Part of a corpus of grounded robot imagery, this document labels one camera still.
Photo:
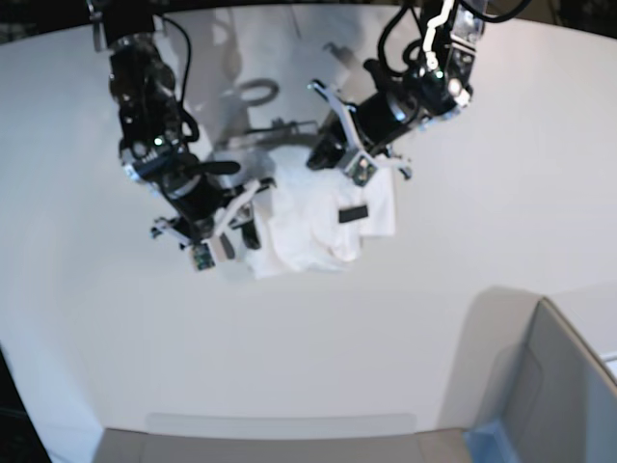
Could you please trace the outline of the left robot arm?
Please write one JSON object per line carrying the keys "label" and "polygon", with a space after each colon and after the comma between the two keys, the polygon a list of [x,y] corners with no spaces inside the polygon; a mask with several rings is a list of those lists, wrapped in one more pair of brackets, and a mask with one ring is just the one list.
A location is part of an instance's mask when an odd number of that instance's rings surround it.
{"label": "left robot arm", "polygon": [[[410,179],[410,163],[393,153],[393,143],[419,126],[453,117],[470,104],[476,46],[486,24],[509,21],[527,5],[521,1],[507,13],[488,14],[485,1],[424,1],[420,8],[402,2],[378,39],[376,58],[362,64],[372,78],[373,95],[356,104],[318,79],[310,82],[309,88],[329,104],[334,115],[320,128],[307,167],[338,170],[359,187],[385,169]],[[419,36],[402,52],[405,69],[395,70],[387,59],[386,42],[405,14],[414,18]]]}

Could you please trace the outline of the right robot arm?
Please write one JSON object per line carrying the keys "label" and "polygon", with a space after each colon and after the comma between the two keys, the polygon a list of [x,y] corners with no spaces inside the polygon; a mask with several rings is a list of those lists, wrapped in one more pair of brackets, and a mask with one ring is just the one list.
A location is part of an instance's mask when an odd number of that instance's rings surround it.
{"label": "right robot arm", "polygon": [[159,217],[152,238],[163,234],[190,253],[199,270],[235,252],[227,231],[258,250],[253,199],[274,186],[269,177],[229,184],[241,171],[235,159],[199,159],[190,150],[200,139],[197,121],[184,105],[186,87],[156,45],[156,14],[147,1],[90,1],[94,48],[109,53],[109,92],[121,126],[119,160],[127,176],[160,195],[173,209]]}

